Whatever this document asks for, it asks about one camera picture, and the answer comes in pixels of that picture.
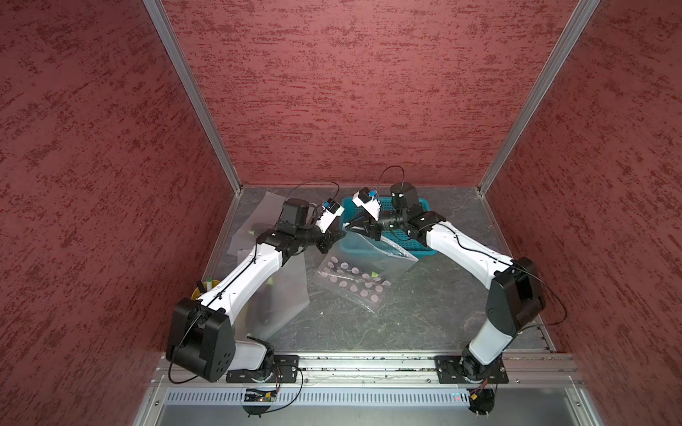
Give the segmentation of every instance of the vented metal panel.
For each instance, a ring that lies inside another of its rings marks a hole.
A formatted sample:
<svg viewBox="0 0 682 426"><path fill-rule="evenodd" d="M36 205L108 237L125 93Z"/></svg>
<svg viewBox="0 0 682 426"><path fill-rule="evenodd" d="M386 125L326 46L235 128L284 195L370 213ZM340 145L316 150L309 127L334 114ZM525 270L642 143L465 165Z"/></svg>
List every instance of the vented metal panel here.
<svg viewBox="0 0 682 426"><path fill-rule="evenodd" d="M245 388L171 389L166 394L166 405L176 406L238 406L270 405L243 402ZM273 406L287 404L296 397L298 388L281 389ZM363 389L363 388L303 388L298 406L411 406L411 407L468 407L466 389Z"/></svg>

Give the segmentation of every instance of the red wall panel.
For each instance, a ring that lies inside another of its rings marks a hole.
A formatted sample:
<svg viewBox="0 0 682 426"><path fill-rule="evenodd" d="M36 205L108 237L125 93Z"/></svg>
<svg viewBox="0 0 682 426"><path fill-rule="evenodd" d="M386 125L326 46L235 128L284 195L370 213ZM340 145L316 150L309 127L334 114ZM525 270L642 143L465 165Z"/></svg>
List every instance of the red wall panel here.
<svg viewBox="0 0 682 426"><path fill-rule="evenodd" d="M609 425L682 424L680 46L682 3L602 0L488 195Z"/></svg>
<svg viewBox="0 0 682 426"><path fill-rule="evenodd" d="M229 184L141 1L5 1L0 58L0 423L130 424Z"/></svg>
<svg viewBox="0 0 682 426"><path fill-rule="evenodd" d="M477 185L576 0L166 0L245 183Z"/></svg>

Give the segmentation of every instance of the translucent plastic sheet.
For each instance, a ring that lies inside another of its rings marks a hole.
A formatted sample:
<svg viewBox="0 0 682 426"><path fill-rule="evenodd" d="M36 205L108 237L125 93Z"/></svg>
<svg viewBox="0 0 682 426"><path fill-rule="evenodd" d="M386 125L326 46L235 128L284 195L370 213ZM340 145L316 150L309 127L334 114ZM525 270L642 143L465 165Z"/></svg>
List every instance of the translucent plastic sheet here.
<svg viewBox="0 0 682 426"><path fill-rule="evenodd" d="M238 252L237 264L249 253L250 249ZM308 306L310 299L304 256L303 253L291 256L284 266L272 274L251 296L235 319L236 340L244 340L246 336L269 339Z"/></svg>
<svg viewBox="0 0 682 426"><path fill-rule="evenodd" d="M227 254L236 256L239 250L251 250L256 244L256 237L277 223L284 199L272 192L266 192L261 203L233 235Z"/></svg>
<svg viewBox="0 0 682 426"><path fill-rule="evenodd" d="M335 244L315 272L313 282L373 312L390 297L393 283L417 258L393 241L370 241L354 232Z"/></svg>

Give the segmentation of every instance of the aluminum frame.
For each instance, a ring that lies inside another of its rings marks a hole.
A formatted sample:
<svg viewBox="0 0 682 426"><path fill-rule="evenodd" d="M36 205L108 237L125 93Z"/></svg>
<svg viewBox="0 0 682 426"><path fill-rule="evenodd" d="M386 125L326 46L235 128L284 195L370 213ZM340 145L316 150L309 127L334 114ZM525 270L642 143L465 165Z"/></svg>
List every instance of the aluminum frame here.
<svg viewBox="0 0 682 426"><path fill-rule="evenodd" d="M521 137L521 133L523 133L528 122L533 117L535 110L540 105L542 98L557 77L559 70L563 66L563 63L566 62L566 58L568 58L568 55L578 41L582 30L587 25L592 17L592 13L594 13L598 5L599 0L580 0L578 2L578 5L561 32L557 43L554 45L549 58L547 58L547 62L545 62L542 71L537 77L531 92L528 94L526 102L523 104L523 107L521 107L521 111L519 111L514 124L511 125L507 137L502 142L495 158L492 163L490 163L490 167L488 167L488 171L483 176L483 179L478 186L480 194L485 195L486 192L488 192L492 182L495 180L498 173L500 173L502 166L514 149L519 137Z"/></svg>
<svg viewBox="0 0 682 426"><path fill-rule="evenodd" d="M237 176L237 170L235 169L234 164L232 164L232 160L227 153L225 144L222 142L222 137L220 136L218 128L216 127L216 123L211 117L211 113L208 109L208 106L206 105L206 101L201 95L201 90L194 79L190 64L187 63L187 59L182 53L180 43L177 41L177 37L175 37L175 32L173 31L173 27L170 24L171 22L168 19L166 10L161 4L161 0L143 0L143 3L145 4L147 12L151 17L151 21L154 23L154 27L159 33L159 37L166 48L166 52L170 57L170 61L173 62L175 71L177 72L178 77L180 77L180 81L185 87L185 91L187 91L187 96L190 98L194 110L196 111L196 115L199 117L199 121L204 127L206 136L208 136L209 140L211 141L213 150L216 152L216 157L218 157L218 161L220 161L220 165L227 175L230 185L232 185L232 190L234 191L235 195L241 194L242 184L239 180L239 177Z"/></svg>
<svg viewBox="0 0 682 426"><path fill-rule="evenodd" d="M304 388L336 389L414 389L438 391L465 389L471 385L439 384L434 356L457 355L459 351L387 351L387 352L276 352L300 357L299 367L305 371ZM584 426L600 426L601 420L591 403L584 381L571 354L549 352L507 351L503 362L509 384L500 388L556 388L566 389L576 418ZM163 354L151 381L147 398L140 408L134 426L154 426L160 417L169 390L182 388L241 389L243 384L201 379L185 384L171 384L166 377L168 361ZM193 376L185 369L173 366L175 380ZM282 384L284 388L298 388L296 383Z"/></svg>

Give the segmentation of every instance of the black mounting plate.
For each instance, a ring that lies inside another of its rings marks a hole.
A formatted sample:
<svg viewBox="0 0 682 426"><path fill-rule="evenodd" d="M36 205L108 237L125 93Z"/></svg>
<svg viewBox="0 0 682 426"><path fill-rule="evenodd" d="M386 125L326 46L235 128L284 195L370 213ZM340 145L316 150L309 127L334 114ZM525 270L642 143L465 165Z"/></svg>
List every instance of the black mounting plate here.
<svg viewBox="0 0 682 426"><path fill-rule="evenodd" d="M296 383L296 376L298 370L296 370L292 365L298 367L298 355L275 355L275 367L273 370L277 372L279 369L282 375L278 379L281 383ZM246 384L260 384L261 382L255 382L251 379L251 370L233 370L228 371L225 375L225 381L228 383L246 383ZM266 381L262 383L274 383L275 376L272 375Z"/></svg>
<svg viewBox="0 0 682 426"><path fill-rule="evenodd" d="M478 383L471 383L457 370L460 364L459 355L453 356L434 356L433 360L436 363L436 373L438 374L438 382L441 384L470 384L477 386ZM488 384L507 384L509 377L507 376L506 368L501 359L496 360L490 366L490 374L488 375Z"/></svg>

